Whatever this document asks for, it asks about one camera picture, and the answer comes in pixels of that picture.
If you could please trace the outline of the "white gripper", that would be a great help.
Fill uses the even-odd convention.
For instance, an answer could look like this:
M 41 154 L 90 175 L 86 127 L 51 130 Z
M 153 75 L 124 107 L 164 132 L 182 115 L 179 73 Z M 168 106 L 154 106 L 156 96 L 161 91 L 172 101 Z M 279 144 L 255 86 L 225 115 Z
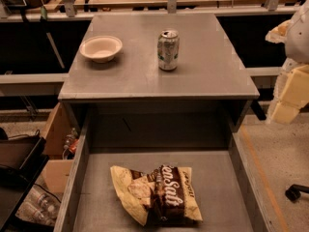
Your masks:
M 270 120 L 290 124 L 298 115 L 299 109 L 309 102 L 309 64 L 287 58 L 276 78 L 273 95 L 280 96 L 281 102 L 270 105 Z

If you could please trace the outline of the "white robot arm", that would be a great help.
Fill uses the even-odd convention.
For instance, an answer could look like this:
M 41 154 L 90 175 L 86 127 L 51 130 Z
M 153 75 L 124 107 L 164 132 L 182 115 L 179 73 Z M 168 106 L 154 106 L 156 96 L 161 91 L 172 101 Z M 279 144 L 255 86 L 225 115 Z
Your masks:
M 267 118 L 290 124 L 309 103 L 309 0 L 290 20 L 269 31 L 266 40 L 284 43 L 287 56 L 275 82 Z

